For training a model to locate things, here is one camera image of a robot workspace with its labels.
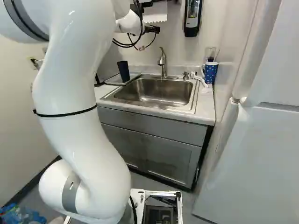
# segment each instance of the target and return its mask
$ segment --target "stainless steel sink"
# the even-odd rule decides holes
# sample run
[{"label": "stainless steel sink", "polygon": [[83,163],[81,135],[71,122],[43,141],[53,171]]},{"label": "stainless steel sink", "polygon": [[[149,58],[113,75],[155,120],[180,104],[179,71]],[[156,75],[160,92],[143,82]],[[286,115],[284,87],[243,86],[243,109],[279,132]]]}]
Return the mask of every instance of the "stainless steel sink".
[{"label": "stainless steel sink", "polygon": [[197,100],[196,80],[158,78],[141,75],[127,86],[117,88],[102,99],[119,103],[194,113]]}]

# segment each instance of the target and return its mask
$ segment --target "gray band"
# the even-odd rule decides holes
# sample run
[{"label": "gray band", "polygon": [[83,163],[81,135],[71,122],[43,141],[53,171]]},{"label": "gray band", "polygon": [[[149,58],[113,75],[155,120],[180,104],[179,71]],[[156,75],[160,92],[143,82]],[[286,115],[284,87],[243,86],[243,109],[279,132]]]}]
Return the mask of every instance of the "gray band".
[{"label": "gray band", "polygon": [[72,172],[67,178],[62,191],[62,205],[66,211],[78,213],[76,209],[76,194],[80,185],[80,178]]},{"label": "gray band", "polygon": [[3,3],[10,18],[21,31],[38,41],[49,41],[49,36],[45,34],[27,14],[22,0],[3,0]]}]

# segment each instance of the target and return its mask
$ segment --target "white robotic arm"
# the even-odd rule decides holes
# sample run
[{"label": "white robotic arm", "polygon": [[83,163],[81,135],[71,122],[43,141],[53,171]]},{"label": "white robotic arm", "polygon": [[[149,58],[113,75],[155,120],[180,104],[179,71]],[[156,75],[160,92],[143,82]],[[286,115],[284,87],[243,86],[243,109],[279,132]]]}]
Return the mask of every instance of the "white robotic arm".
[{"label": "white robotic arm", "polygon": [[118,223],[130,196],[130,173],[99,122],[93,78],[115,31],[140,32],[129,0],[0,0],[0,19],[0,33],[10,39],[50,40],[33,99],[63,160],[42,176],[42,199],[86,223]]}]

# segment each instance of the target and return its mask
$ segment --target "sink handle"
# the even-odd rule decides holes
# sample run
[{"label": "sink handle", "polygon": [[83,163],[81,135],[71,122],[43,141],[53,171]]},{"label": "sink handle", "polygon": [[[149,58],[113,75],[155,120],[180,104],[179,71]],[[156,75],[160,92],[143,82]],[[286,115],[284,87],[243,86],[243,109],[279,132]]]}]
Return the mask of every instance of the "sink handle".
[{"label": "sink handle", "polygon": [[161,49],[162,55],[160,56],[160,59],[158,60],[158,65],[166,65],[166,54],[164,52],[164,49],[162,47],[159,47]]}]

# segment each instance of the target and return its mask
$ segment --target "wall-mounted dispenser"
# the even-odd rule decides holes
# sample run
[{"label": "wall-mounted dispenser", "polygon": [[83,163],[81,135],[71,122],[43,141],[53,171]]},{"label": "wall-mounted dispenser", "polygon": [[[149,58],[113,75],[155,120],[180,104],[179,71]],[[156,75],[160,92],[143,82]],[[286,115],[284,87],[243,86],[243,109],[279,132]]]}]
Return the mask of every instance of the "wall-mounted dispenser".
[{"label": "wall-mounted dispenser", "polygon": [[186,37],[197,36],[201,24],[203,0],[185,0],[184,32]]}]

